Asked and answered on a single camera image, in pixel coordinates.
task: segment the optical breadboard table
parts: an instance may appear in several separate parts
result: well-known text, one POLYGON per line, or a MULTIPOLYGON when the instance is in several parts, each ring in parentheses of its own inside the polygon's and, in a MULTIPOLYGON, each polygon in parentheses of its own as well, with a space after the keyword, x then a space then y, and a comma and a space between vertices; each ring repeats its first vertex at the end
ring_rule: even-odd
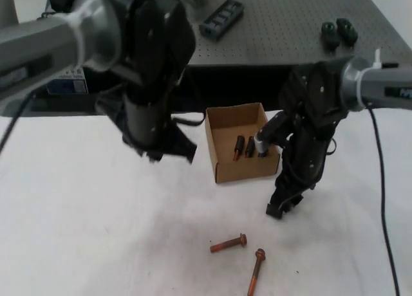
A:
POLYGON ((197 36, 191 66, 294 65, 352 54, 373 60, 377 48, 384 61, 412 62, 409 46, 372 0, 237 0, 245 5, 243 17, 218 42, 202 37, 198 25, 225 0, 183 1, 197 36), (351 21, 359 40, 353 49, 327 53, 321 25, 339 17, 351 21))

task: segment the label sticker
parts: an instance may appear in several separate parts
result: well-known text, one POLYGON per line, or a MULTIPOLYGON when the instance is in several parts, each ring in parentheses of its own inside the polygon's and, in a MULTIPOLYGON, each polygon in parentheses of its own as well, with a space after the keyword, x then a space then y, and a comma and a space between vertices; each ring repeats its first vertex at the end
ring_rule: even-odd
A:
POLYGON ((57 75, 46 86, 51 95, 87 95, 88 85, 82 68, 67 70, 57 75))

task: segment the metal screw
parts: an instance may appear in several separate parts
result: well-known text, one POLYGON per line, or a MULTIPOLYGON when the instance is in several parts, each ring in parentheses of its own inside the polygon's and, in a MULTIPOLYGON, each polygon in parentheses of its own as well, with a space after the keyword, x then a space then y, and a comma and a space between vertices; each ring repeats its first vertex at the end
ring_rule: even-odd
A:
POLYGON ((260 266, 262 262, 266 259, 266 254, 263 249, 258 249, 255 253, 256 255, 256 264, 255 269, 253 269, 252 280, 250 280, 249 290, 247 291, 247 296, 253 296, 256 288, 256 281, 258 281, 258 275, 260 271, 260 266))
POLYGON ((245 234, 240 233, 240 237, 225 241, 224 243, 220 243, 218 245, 211 246, 211 252, 217 252, 223 249, 230 248, 232 246, 242 245, 245 246, 247 244, 247 238, 245 234))

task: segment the bolt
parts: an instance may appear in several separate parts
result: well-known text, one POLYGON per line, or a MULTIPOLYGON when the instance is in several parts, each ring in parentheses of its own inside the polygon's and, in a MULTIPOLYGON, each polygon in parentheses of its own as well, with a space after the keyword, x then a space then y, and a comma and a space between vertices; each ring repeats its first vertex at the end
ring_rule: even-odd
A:
POLYGON ((256 281, 258 280, 258 275, 260 271, 260 266, 262 262, 266 259, 265 251, 263 249, 258 249, 255 253, 256 264, 255 269, 253 269, 252 280, 250 280, 249 290, 247 291, 247 296, 253 296, 256 288, 256 281))
POLYGON ((245 234, 240 233, 240 237, 225 241, 224 243, 220 243, 218 245, 211 246, 211 252, 217 252, 223 249, 230 248, 232 246, 242 245, 245 246, 247 244, 247 238, 245 234))

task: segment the cardboard box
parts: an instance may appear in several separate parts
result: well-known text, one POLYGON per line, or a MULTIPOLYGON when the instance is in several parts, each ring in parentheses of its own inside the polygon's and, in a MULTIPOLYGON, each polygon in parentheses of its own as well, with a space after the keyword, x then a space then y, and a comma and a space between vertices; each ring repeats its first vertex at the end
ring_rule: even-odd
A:
POLYGON ((274 175, 279 165, 276 146, 266 158, 245 158, 249 136, 254 136, 266 123, 267 117, 260 103, 206 109, 206 136, 216 183, 274 175), (245 137, 245 147, 238 161, 233 161, 238 135, 245 137))

